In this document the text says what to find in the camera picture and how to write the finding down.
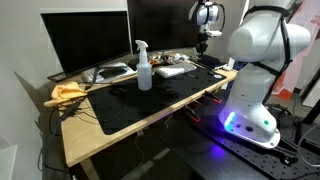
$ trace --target clear plastic bottle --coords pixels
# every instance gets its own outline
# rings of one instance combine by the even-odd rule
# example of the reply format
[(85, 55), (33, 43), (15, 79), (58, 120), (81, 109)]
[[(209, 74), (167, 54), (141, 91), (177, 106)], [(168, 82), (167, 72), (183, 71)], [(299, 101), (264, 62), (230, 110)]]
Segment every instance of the clear plastic bottle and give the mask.
[(152, 88), (152, 70), (146, 51), (148, 44), (140, 40), (136, 40), (136, 43), (138, 50), (140, 49), (139, 63), (137, 64), (138, 87), (142, 91), (147, 91)]

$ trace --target desk leg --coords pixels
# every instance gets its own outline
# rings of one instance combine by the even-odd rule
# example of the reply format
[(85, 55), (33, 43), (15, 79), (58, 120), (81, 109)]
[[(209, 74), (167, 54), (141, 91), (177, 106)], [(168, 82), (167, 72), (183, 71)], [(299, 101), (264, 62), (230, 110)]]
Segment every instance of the desk leg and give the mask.
[(96, 169), (94, 168), (90, 158), (81, 161), (80, 164), (89, 180), (100, 180), (99, 175)]

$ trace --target yellow cloth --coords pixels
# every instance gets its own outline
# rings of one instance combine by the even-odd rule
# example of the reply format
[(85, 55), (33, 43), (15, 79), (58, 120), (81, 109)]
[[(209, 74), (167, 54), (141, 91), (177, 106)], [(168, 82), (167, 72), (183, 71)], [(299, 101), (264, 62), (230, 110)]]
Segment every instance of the yellow cloth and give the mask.
[(52, 93), (51, 100), (44, 103), (46, 107), (52, 107), (60, 103), (69, 101), (72, 98), (86, 96), (87, 92), (81, 89), (76, 82), (68, 82), (64, 85), (57, 85)]

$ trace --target keyboard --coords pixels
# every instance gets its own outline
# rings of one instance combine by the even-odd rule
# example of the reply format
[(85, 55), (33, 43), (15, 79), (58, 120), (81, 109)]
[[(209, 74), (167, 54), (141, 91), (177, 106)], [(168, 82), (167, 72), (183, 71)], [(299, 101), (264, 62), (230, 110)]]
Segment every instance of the keyboard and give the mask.
[(197, 69), (197, 66), (190, 63), (179, 63), (174, 65), (169, 65), (165, 67), (160, 67), (156, 70), (158, 74), (160, 74), (164, 78), (176, 76), (179, 74), (183, 74), (189, 71), (193, 71)]

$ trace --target computer monitor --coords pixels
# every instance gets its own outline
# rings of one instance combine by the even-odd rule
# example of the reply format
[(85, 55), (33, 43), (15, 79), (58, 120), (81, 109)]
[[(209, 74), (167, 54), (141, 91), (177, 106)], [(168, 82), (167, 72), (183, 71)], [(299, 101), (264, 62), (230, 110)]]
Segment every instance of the computer monitor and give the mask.
[(188, 19), (196, 0), (127, 0), (133, 54), (135, 40), (147, 42), (147, 51), (192, 48), (199, 26)]
[(67, 76), (130, 54), (126, 11), (42, 13)]

